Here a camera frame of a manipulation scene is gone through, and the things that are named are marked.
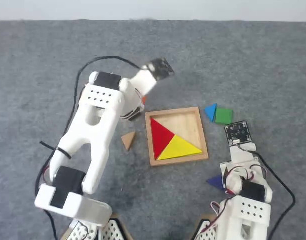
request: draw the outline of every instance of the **red triangle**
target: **red triangle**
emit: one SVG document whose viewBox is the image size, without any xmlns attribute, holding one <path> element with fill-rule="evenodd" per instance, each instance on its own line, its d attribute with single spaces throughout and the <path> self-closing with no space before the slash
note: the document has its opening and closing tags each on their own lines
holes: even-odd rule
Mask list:
<svg viewBox="0 0 306 240">
<path fill-rule="evenodd" d="M 151 118 L 154 158 L 157 159 L 174 137 L 174 133 Z"/>
</svg>

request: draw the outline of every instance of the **wooden puzzle frame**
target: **wooden puzzle frame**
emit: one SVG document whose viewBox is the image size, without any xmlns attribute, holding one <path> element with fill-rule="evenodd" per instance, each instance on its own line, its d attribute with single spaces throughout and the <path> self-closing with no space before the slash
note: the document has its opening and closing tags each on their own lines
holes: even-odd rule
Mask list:
<svg viewBox="0 0 306 240">
<path fill-rule="evenodd" d="M 199 136 L 199 142 L 200 142 L 202 153 L 191 155 L 191 156 L 182 156 L 182 157 L 176 157 L 176 158 L 171 158 L 171 159 L 165 159 L 165 160 L 156 160 L 154 157 L 154 149 L 153 149 L 151 118 L 154 119 L 155 117 L 159 117 L 159 116 L 167 117 L 167 116 L 172 116 L 172 115 L 188 115 L 188 114 L 194 115 L 194 118 L 196 119 L 197 132 Z M 205 138 L 204 131 L 203 131 L 200 110 L 198 107 L 188 107 L 188 108 L 180 108 L 180 109 L 172 109 L 172 110 L 146 112 L 145 122 L 146 122 L 146 131 L 147 131 L 149 160 L 150 160 L 150 165 L 152 167 L 209 159 L 207 142 L 206 142 L 206 138 Z"/>
</svg>

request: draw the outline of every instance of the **puzzle piece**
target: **puzzle piece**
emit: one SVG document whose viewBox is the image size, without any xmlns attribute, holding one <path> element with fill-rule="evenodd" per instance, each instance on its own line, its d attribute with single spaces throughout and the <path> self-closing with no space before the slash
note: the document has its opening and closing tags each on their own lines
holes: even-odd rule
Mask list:
<svg viewBox="0 0 306 240">
<path fill-rule="evenodd" d="M 217 111 L 217 104 L 213 104 L 211 106 L 207 106 L 205 109 L 204 109 L 204 112 L 206 114 L 206 116 L 208 116 L 208 118 L 211 120 L 211 122 L 214 122 L 214 118 L 215 118 L 215 114 L 216 114 L 216 111 Z"/>
<path fill-rule="evenodd" d="M 173 132 L 159 124 L 153 118 L 151 121 L 154 158 L 157 159 L 175 136 Z"/>
<path fill-rule="evenodd" d="M 222 125 L 231 124 L 232 118 L 233 118 L 232 109 L 220 108 L 220 107 L 216 109 L 215 123 Z"/>
<path fill-rule="evenodd" d="M 127 151 L 130 150 L 134 137 L 135 137 L 135 131 L 122 136 L 122 141 Z"/>
<path fill-rule="evenodd" d="M 221 191 L 225 191 L 225 188 L 223 187 L 222 183 L 222 175 L 218 175 L 208 179 L 207 183 Z"/>
<path fill-rule="evenodd" d="M 157 160 L 173 159 L 201 153 L 200 149 L 175 135 Z"/>
</svg>

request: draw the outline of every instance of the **circuit board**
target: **circuit board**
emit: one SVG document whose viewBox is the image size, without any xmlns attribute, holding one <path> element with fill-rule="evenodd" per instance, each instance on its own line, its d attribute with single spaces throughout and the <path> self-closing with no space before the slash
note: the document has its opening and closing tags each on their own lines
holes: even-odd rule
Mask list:
<svg viewBox="0 0 306 240">
<path fill-rule="evenodd" d="M 224 129 L 230 147 L 252 142 L 247 121 L 234 122 L 226 125 Z"/>
</svg>

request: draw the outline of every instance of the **green square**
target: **green square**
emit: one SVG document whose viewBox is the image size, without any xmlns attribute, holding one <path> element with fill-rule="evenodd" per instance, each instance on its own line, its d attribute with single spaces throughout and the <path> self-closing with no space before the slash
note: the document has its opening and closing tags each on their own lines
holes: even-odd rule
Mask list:
<svg viewBox="0 0 306 240">
<path fill-rule="evenodd" d="M 232 116 L 233 116 L 233 110 L 232 109 L 226 109 L 226 108 L 220 108 L 218 107 L 216 109 L 216 116 L 215 116 L 215 122 L 217 124 L 231 124 L 232 123 Z"/>
</svg>

